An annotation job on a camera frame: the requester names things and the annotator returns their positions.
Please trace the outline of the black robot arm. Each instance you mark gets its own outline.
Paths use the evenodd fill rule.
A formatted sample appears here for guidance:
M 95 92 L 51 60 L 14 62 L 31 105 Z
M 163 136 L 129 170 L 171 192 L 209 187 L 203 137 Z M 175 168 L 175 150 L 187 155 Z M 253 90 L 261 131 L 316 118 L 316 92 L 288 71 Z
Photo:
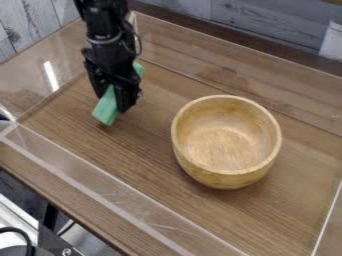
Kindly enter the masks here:
M 82 49 L 89 78 L 98 97 L 114 87 L 118 110 L 137 104 L 141 76 L 134 62 L 142 54 L 142 40 L 127 15 L 127 0 L 74 0 L 86 23 L 90 44 Z

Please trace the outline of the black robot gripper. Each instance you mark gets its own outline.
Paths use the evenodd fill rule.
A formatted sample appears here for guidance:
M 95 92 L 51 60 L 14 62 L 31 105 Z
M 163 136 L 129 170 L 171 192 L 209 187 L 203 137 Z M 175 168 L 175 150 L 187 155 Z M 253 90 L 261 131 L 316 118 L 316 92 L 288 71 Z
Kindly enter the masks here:
M 113 37 L 87 35 L 89 48 L 82 49 L 85 67 L 95 95 L 102 97 L 114 82 L 114 75 L 130 77 L 133 63 L 141 52 L 134 34 L 117 34 Z M 141 79 L 114 82 L 118 110 L 125 113 L 137 104 L 141 93 Z

